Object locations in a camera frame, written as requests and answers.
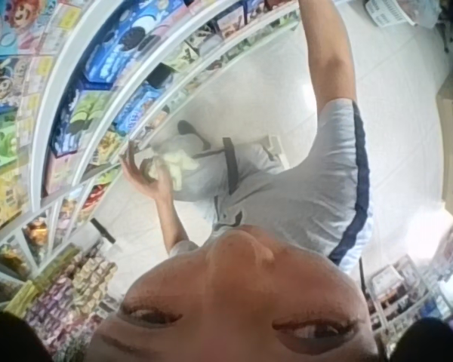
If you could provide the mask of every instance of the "cartoon character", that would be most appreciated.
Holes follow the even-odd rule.
[[[12,91],[14,82],[9,77],[0,78],[0,100],[4,100]]]
[[[23,32],[37,20],[43,7],[43,0],[10,0],[5,8],[5,21]]]

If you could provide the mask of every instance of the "shoe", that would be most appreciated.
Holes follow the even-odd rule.
[[[185,134],[194,134],[203,142],[203,151],[208,151],[211,148],[211,143],[205,140],[198,131],[188,122],[188,121],[179,121],[177,125],[178,133],[182,136]]]

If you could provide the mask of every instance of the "store aisle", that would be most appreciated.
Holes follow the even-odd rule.
[[[376,207],[374,236],[364,256],[369,274],[406,252],[414,259],[429,256],[449,220],[440,211],[442,139],[435,97],[453,64],[437,32],[377,28],[361,1],[340,10],[353,43]],[[190,121],[216,144],[224,136],[242,142],[278,134],[291,165],[298,164],[316,134],[306,50],[299,27],[239,61],[175,121]],[[171,122],[156,142],[174,132]],[[191,205],[179,203],[178,213],[192,240],[208,237],[209,225]],[[119,266],[111,283],[114,294],[166,258],[153,203],[123,179],[97,218],[117,239],[111,251]]]

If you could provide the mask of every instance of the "raised arm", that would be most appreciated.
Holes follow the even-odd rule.
[[[168,168],[163,164],[156,164],[158,169],[158,179],[147,179],[144,176],[144,169],[147,160],[143,160],[141,166],[137,168],[134,163],[133,146],[130,143],[128,156],[121,160],[122,170],[126,179],[141,194],[154,200],[159,215],[159,223],[168,254],[171,249],[180,241],[188,240],[188,235],[177,215],[173,203],[173,182],[168,172]]]
[[[356,76],[344,22],[332,0],[299,0],[317,112],[337,98],[356,100]]]

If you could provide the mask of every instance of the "hair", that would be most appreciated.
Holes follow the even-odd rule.
[[[31,326],[0,311],[0,360],[52,362],[52,357]]]

